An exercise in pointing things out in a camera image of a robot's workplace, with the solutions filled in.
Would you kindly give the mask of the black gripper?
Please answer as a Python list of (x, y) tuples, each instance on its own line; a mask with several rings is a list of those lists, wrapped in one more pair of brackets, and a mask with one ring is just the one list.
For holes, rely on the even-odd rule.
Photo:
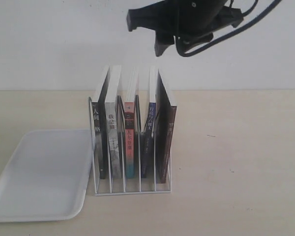
[[(176, 44), (195, 47), (213, 39), (217, 15), (225, 0), (164, 0), (141, 8), (129, 9), (126, 15), (128, 31), (137, 28), (154, 30), (156, 57)], [(160, 23), (167, 24), (159, 30)]]

